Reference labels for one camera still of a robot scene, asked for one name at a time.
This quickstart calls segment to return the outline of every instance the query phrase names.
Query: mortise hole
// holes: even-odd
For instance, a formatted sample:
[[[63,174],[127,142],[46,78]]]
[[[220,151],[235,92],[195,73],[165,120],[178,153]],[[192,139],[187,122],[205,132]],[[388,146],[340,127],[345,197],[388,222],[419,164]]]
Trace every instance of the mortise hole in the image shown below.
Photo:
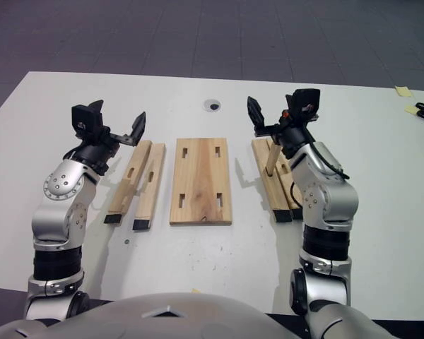
[[[281,168],[283,169],[283,174],[289,173],[288,168],[285,166],[285,164],[282,164]]]
[[[185,194],[179,195],[179,208],[184,208]]]
[[[131,168],[129,169],[129,173],[127,174],[127,178],[130,178],[130,177],[132,176],[132,174],[134,173],[134,170],[135,170],[135,168],[134,168],[134,167],[131,167]]]
[[[218,207],[223,207],[223,195],[222,195],[222,193],[217,193],[217,205],[218,205]]]

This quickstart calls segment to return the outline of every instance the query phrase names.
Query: silver robot arm segment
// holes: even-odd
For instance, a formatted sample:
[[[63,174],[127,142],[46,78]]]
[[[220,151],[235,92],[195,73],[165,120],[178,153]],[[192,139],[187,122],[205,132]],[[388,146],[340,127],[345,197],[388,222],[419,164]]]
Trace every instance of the silver robot arm segment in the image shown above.
[[[313,339],[393,338],[350,307],[350,230],[358,195],[336,158],[307,130],[318,119],[320,91],[296,90],[286,95],[288,109],[279,124],[265,126],[259,103],[247,108],[256,136],[270,136],[289,159],[293,181],[302,192],[303,245],[299,269],[290,277],[290,307],[304,316]]]
[[[88,295],[79,290],[85,275],[81,257],[88,207],[108,170],[107,161],[120,143],[135,146],[146,124],[142,113],[130,135],[112,134],[102,123],[102,104],[72,107],[72,126],[81,144],[65,154],[44,182],[42,203],[32,219],[35,259],[26,319],[63,321],[88,310]]]

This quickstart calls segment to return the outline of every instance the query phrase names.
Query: wooden board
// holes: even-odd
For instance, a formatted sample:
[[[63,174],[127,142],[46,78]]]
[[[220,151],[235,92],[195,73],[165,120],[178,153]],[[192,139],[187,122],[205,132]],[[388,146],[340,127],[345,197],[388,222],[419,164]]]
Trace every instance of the wooden board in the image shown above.
[[[231,222],[226,139],[177,139],[170,224]]]
[[[153,144],[149,151],[148,161],[146,162],[146,173],[136,207],[133,230],[147,230],[151,227],[160,180],[162,179],[164,160],[165,144]]]
[[[269,145],[265,138],[253,139],[252,147],[254,158],[256,159],[257,168],[261,175],[262,183],[266,189],[267,200],[270,209],[273,211],[276,222],[291,221],[289,205],[286,200],[283,187],[277,171],[273,171],[271,177],[266,171],[267,160],[269,158]]]
[[[270,138],[267,138],[267,145],[269,148],[272,147],[273,141]],[[290,170],[289,162],[285,158],[283,153],[280,153],[278,156],[278,160],[275,164],[276,171],[278,173],[278,176],[280,178],[281,186],[283,187],[284,195],[286,197],[286,200],[289,205],[289,209],[292,213],[293,219],[303,219],[303,210],[302,208],[297,205],[296,202],[292,199],[292,196],[290,195],[290,186],[293,183],[292,178],[292,171]],[[300,189],[297,187],[297,185],[294,185],[293,194],[295,199],[297,199],[298,202],[301,203],[302,201],[302,194],[300,192]]]
[[[126,171],[114,194],[112,203],[105,217],[106,224],[120,223],[123,214],[126,214],[132,198],[135,195],[136,187],[139,184],[143,169],[149,156],[152,143],[149,140],[140,141],[135,147]]]

